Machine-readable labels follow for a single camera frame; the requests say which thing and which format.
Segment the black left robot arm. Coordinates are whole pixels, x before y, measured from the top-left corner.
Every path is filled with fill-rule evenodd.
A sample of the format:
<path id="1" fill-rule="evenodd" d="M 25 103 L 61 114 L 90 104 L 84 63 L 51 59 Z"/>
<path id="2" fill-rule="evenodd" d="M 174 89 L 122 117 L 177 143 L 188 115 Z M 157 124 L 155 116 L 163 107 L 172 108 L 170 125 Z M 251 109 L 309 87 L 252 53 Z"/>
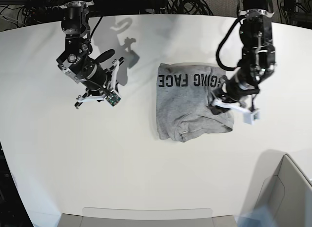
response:
<path id="1" fill-rule="evenodd" d="M 255 98 L 260 93 L 259 85 L 275 71 L 275 47 L 273 45 L 272 0 L 239 0 L 243 5 L 229 31 L 216 50 L 218 66 L 228 72 L 235 72 L 225 78 L 221 86 L 212 93 L 210 109 L 219 115 L 230 110 L 237 103 L 244 107 L 244 98 Z M 243 44 L 242 57 L 235 67 L 225 66 L 220 51 L 231 32 L 240 24 L 239 37 Z"/>

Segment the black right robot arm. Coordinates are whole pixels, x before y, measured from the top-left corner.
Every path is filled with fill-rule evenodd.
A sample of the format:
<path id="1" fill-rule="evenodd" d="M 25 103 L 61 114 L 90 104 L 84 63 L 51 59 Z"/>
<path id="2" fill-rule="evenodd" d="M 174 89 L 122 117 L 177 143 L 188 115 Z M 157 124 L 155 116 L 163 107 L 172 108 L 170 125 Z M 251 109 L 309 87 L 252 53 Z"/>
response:
<path id="1" fill-rule="evenodd" d="M 82 83 L 88 91 L 108 94 L 110 81 L 107 71 L 100 64 L 110 59 L 115 50 L 110 49 L 92 59 L 89 55 L 91 33 L 87 14 L 90 2 L 70 1 L 65 3 L 65 15 L 61 28 L 65 33 L 65 50 L 57 58 L 59 69 L 76 83 Z"/>

